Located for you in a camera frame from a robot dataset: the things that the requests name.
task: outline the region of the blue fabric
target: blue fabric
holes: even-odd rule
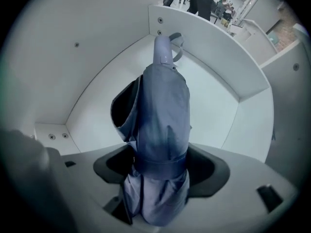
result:
[[[132,216],[141,213],[146,222],[165,226],[184,208],[188,195],[190,93],[183,76],[167,65],[151,64],[136,82],[132,108],[116,126],[135,151],[124,197]]]

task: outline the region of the screw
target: screw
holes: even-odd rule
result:
[[[55,135],[53,135],[53,134],[49,134],[49,139],[50,139],[50,140],[52,140],[52,141],[53,141],[53,140],[55,140],[55,138],[56,138],[56,137],[55,137]]]
[[[299,70],[299,64],[298,63],[294,64],[293,69],[294,69],[294,71],[298,71]]]

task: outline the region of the blue garment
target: blue garment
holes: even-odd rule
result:
[[[166,47],[165,53],[172,55],[170,44]],[[131,216],[141,213],[146,222],[156,226],[167,225],[184,208],[190,184],[185,165],[190,93],[172,63],[170,56],[158,62],[154,58],[134,85],[113,101],[128,94],[128,89],[134,91],[123,96],[130,108],[122,125],[112,117],[123,141],[135,151],[135,162],[124,181],[124,197]]]

